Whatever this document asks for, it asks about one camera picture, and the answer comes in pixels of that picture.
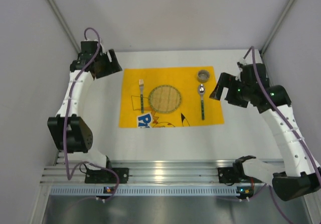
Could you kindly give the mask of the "spoon with green handle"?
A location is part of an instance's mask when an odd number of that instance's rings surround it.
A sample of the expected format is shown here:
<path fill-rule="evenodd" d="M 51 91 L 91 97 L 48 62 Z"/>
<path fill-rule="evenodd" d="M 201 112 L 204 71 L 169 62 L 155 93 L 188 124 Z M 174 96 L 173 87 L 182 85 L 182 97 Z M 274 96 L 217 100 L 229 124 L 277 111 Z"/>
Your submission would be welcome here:
<path fill-rule="evenodd" d="M 205 107 L 204 107 L 204 95 L 205 95 L 205 86 L 203 84 L 200 84 L 198 86 L 198 94 L 200 96 L 201 101 L 201 119 L 205 120 Z"/>

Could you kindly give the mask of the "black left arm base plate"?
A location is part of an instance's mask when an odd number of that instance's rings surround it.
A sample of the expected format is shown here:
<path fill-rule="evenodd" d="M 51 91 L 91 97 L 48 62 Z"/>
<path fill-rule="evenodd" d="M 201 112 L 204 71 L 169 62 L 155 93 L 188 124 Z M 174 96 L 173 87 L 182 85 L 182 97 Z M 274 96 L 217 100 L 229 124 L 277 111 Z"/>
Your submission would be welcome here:
<path fill-rule="evenodd" d="M 87 169 L 85 174 L 86 184 L 116 184 L 118 176 L 120 184 L 126 184 L 129 179 L 129 169 L 128 168 L 112 168 L 114 173 L 106 170 L 92 170 Z"/>

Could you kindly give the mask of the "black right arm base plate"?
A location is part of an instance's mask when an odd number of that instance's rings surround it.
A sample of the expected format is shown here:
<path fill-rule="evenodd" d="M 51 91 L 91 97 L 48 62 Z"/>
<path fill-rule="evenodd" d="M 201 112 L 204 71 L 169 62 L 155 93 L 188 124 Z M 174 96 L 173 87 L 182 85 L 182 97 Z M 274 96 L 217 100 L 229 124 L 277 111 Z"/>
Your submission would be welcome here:
<path fill-rule="evenodd" d="M 233 167 L 218 167 L 219 183 L 233 185 L 236 183 L 250 183 L 250 179 L 241 178 L 233 169 Z"/>

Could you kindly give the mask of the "yellow cartoon placemat cloth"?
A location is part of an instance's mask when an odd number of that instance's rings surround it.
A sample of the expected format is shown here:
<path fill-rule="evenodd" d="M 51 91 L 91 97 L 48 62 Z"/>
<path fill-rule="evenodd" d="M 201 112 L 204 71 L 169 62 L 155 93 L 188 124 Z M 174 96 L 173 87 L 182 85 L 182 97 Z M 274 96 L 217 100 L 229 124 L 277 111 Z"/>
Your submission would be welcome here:
<path fill-rule="evenodd" d="M 210 72 L 206 83 L 199 83 L 197 73 L 205 69 Z M 138 81 L 143 79 L 144 113 L 140 110 L 140 89 Z M 198 86 L 205 86 L 205 120 L 201 119 L 201 101 Z M 150 92 L 159 85 L 171 85 L 182 96 L 180 107 L 170 114 L 155 112 L 148 103 Z M 123 75 L 119 127 L 121 128 L 172 128 L 220 125 L 224 123 L 221 103 L 209 98 L 216 86 L 212 66 L 126 69 Z"/>

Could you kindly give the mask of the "round woven bamboo plate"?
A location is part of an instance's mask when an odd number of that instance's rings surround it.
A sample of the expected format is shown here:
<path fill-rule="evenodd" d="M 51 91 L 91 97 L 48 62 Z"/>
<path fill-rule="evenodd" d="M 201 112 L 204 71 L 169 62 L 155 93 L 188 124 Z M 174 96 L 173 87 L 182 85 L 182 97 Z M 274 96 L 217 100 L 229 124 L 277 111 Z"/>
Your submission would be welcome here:
<path fill-rule="evenodd" d="M 174 86 L 159 85 L 150 92 L 148 103 L 155 112 L 170 114 L 180 107 L 182 96 Z"/>

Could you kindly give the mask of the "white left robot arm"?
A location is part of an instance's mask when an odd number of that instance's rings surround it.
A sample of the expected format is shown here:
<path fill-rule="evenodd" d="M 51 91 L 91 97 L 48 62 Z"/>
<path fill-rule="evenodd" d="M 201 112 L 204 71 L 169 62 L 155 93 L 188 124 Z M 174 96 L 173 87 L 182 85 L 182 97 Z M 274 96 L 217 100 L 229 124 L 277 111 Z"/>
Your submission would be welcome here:
<path fill-rule="evenodd" d="M 56 145 L 66 157 L 110 169 L 109 158 L 94 147 L 91 129 L 82 118 L 87 93 L 93 81 L 122 71 L 115 51 L 106 51 L 97 40 L 81 42 L 81 51 L 69 67 L 69 82 L 62 105 L 47 126 Z"/>

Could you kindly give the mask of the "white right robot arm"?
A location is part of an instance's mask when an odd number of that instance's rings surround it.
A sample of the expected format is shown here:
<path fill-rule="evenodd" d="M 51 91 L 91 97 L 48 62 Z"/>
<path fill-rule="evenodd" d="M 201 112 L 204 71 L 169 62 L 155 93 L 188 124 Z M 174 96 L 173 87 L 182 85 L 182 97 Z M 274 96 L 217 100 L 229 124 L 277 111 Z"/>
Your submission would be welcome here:
<path fill-rule="evenodd" d="M 265 163 L 255 156 L 243 156 L 233 163 L 235 178 L 257 179 L 270 185 L 283 201 L 289 201 L 320 190 L 320 164 L 301 144 L 303 137 L 294 118 L 291 100 L 281 85 L 271 86 L 263 64 L 237 64 L 237 76 L 221 73 L 210 94 L 238 107 L 252 104 L 267 123 L 284 162 L 284 168 Z"/>

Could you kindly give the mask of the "fork with green handle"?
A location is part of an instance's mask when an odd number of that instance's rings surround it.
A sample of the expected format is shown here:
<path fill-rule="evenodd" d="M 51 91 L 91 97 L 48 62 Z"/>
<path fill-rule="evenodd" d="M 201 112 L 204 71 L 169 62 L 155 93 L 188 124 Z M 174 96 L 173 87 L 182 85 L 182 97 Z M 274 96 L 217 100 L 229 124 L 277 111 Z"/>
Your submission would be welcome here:
<path fill-rule="evenodd" d="M 141 113 L 143 114 L 144 113 L 144 102 L 143 102 L 144 81 L 143 79 L 140 79 L 138 83 L 139 83 L 139 89 L 140 89 L 140 110 L 141 110 Z"/>

